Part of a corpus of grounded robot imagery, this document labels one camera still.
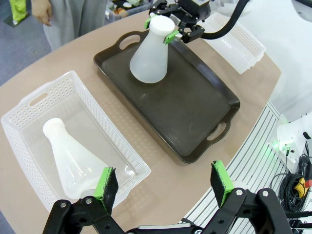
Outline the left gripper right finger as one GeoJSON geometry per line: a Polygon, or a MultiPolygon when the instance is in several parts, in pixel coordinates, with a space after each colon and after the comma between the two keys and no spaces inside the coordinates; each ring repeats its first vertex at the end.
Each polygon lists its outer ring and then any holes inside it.
{"type": "Polygon", "coordinates": [[[274,190],[252,193],[235,187],[221,160],[212,163],[210,183],[219,209],[205,226],[205,234],[228,234],[238,218],[247,218],[257,234],[292,233],[274,190]]]}

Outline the person's right hand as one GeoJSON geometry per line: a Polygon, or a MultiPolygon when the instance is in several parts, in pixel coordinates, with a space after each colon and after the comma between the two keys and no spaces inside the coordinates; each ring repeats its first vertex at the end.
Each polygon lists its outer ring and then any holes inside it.
{"type": "Polygon", "coordinates": [[[52,20],[52,6],[49,0],[31,0],[32,15],[38,22],[50,27],[52,20]]]}

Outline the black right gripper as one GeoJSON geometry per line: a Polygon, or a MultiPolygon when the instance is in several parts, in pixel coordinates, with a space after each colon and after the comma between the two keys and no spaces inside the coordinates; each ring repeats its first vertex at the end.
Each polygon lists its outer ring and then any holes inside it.
{"type": "MultiPolygon", "coordinates": [[[[205,29],[200,25],[191,27],[190,32],[184,32],[183,30],[174,30],[175,25],[179,25],[181,22],[188,22],[190,24],[196,24],[199,21],[204,21],[211,14],[211,8],[209,0],[176,0],[174,4],[174,11],[170,14],[170,19],[174,21],[173,24],[164,24],[163,28],[166,32],[170,32],[163,41],[163,44],[167,45],[173,40],[181,40],[184,43],[189,43],[195,39],[200,38],[205,29]]],[[[166,0],[157,0],[153,3],[149,10],[149,17],[144,23],[144,28],[148,29],[150,21],[155,16],[168,16],[167,12],[168,2],[166,0]]]]}

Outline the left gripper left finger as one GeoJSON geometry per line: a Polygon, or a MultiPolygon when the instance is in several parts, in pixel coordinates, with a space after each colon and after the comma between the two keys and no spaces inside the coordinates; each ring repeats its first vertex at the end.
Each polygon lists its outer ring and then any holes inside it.
{"type": "Polygon", "coordinates": [[[54,203],[44,234],[79,234],[83,227],[92,226],[98,234],[123,234],[125,231],[112,218],[112,209],[118,191],[116,170],[104,168],[93,195],[71,203],[54,203]]]}

